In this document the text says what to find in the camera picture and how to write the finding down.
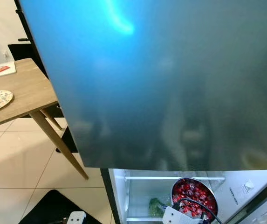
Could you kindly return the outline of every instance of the black cable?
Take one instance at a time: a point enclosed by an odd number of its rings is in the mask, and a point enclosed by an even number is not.
[[[196,204],[202,206],[204,209],[206,209],[208,212],[210,212],[211,215],[213,215],[213,217],[214,217],[220,224],[222,224],[222,222],[220,221],[220,219],[217,218],[217,216],[216,216],[210,209],[208,209],[208,208],[207,208],[206,206],[204,206],[202,203],[199,203],[199,202],[197,202],[197,201],[194,201],[194,200],[192,200],[192,199],[190,199],[190,198],[181,198],[180,200],[178,200],[178,202],[174,203],[173,208],[174,208],[174,206],[177,207],[177,208],[180,208],[180,203],[181,203],[181,201],[189,201],[189,202],[193,202],[193,203],[196,203]]]

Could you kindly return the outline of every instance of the glass shelf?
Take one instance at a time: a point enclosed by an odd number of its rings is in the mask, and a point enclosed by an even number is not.
[[[127,223],[131,222],[161,222],[159,214],[150,214],[150,200],[157,198],[166,205],[171,205],[171,189],[177,179],[191,177],[209,187],[212,192],[225,181],[222,171],[144,171],[127,170],[125,179],[129,181],[129,206]]]

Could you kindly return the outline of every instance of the wooden table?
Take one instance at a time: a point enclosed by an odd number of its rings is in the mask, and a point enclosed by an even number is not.
[[[88,175],[41,112],[44,108],[58,102],[51,83],[30,58],[15,61],[15,67],[16,73],[0,77],[0,90],[9,90],[14,95],[14,99],[0,109],[0,124],[30,114],[62,154],[87,180]]]

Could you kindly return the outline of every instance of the table top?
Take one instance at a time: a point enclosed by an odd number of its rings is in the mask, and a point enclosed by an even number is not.
[[[0,124],[57,103],[50,81],[31,58],[15,61],[16,73],[0,77],[0,90],[13,93],[13,100],[0,109]]]

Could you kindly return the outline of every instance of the white device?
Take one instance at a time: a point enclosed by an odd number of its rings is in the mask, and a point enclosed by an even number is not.
[[[82,224],[87,214],[84,211],[73,211],[67,221],[67,224]]]
[[[169,206],[166,207],[162,218],[163,224],[202,224],[203,221],[200,218],[190,218]]]

